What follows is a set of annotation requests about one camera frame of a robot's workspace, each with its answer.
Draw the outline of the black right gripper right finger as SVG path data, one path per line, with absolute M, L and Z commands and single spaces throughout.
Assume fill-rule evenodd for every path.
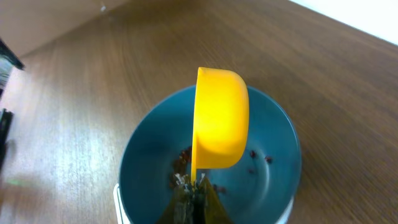
M 232 224 L 207 177 L 195 189 L 194 224 Z

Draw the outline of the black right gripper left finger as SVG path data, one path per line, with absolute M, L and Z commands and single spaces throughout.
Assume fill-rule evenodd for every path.
M 170 203 L 156 224 L 193 224 L 194 186 L 189 175 L 174 174 L 174 188 Z

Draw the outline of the yellow plastic scoop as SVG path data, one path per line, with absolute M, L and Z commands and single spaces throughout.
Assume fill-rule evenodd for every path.
M 248 139 L 249 96 L 235 72 L 200 67 L 195 87 L 191 182 L 198 169 L 225 169 L 243 156 Z

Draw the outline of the red beans in bowl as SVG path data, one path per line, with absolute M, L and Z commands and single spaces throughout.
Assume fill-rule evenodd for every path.
M 270 165 L 273 162 L 273 158 L 271 156 L 261 157 L 259 152 L 253 150 L 249 151 L 249 157 L 250 159 L 248 161 L 246 160 L 246 162 L 248 162 L 246 170 L 240 175 L 238 175 L 238 171 L 243 171 L 242 168 L 238 167 L 239 164 L 242 164 L 241 161 L 239 161 L 232 168 L 216 170 L 214 171 L 214 174 L 211 174 L 211 170 L 209 169 L 203 170 L 201 174 L 204 174 L 205 177 L 208 177 L 210 179 L 210 183 L 212 184 L 214 191 L 218 194 L 227 194 L 228 190 L 232 191 L 232 186 L 228 187 L 226 185 L 226 184 L 232 184 L 233 183 L 232 181 L 227 181 L 225 184 L 221 184 L 220 182 L 221 179 L 219 177 L 216 178 L 216 175 L 218 174 L 220 174 L 221 177 L 226 177 L 224 173 L 229 171 L 231 171 L 233 180 L 237 180 L 238 183 L 242 182 L 243 187 L 248 188 L 249 181 L 243 180 L 243 178 L 248 177 L 250 180 L 253 178 L 260 178 L 261 176 L 260 166 Z M 178 178 L 176 177 L 177 174 L 181 177 L 187 175 L 187 167 L 191 163 L 191 158 L 192 158 L 192 147 L 189 146 L 186 149 L 182 150 L 178 158 L 173 161 L 172 163 L 173 172 L 169 174 L 169 187 L 171 189 L 176 188 L 176 186 L 178 185 L 177 183 Z

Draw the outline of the blue-grey plastic bowl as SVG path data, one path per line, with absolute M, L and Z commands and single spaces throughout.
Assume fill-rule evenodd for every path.
M 268 95 L 249 88 L 250 119 L 245 152 L 228 169 L 206 176 L 223 188 L 219 199 L 234 223 L 277 223 L 290 215 L 302 157 L 294 126 Z M 173 161 L 192 143 L 195 87 L 156 105 L 133 132 L 121 160 L 119 190 L 132 223 L 155 223 L 172 198 Z

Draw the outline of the white digital kitchen scale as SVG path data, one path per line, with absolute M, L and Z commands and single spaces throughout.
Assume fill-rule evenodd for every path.
M 113 189 L 113 197 L 114 197 L 114 204 L 116 208 L 116 216 L 118 224 L 131 224 L 130 220 L 128 219 L 126 212 L 124 210 L 122 201 L 121 201 L 121 194 L 119 190 L 119 184 L 116 184 Z M 280 218 L 276 221 L 275 224 L 286 224 L 289 220 L 290 214 L 293 209 L 294 199 L 292 198 L 287 205 L 286 209 L 284 210 L 283 214 Z

